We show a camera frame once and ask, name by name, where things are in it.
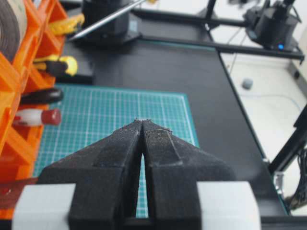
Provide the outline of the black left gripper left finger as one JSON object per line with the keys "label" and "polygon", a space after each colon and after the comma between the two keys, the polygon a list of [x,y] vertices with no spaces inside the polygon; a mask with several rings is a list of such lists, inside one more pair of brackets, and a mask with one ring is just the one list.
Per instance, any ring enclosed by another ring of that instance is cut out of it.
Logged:
{"label": "black left gripper left finger", "polygon": [[71,230],[118,230],[137,211],[142,123],[132,123],[47,167],[37,184],[75,184]]}

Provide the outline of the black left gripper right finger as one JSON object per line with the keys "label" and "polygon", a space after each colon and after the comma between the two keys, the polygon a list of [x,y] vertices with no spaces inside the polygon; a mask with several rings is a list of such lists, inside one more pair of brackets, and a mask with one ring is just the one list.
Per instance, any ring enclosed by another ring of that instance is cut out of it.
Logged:
{"label": "black left gripper right finger", "polygon": [[142,123],[142,139],[149,216],[155,229],[201,229],[197,182],[234,181],[234,170],[150,120]]}

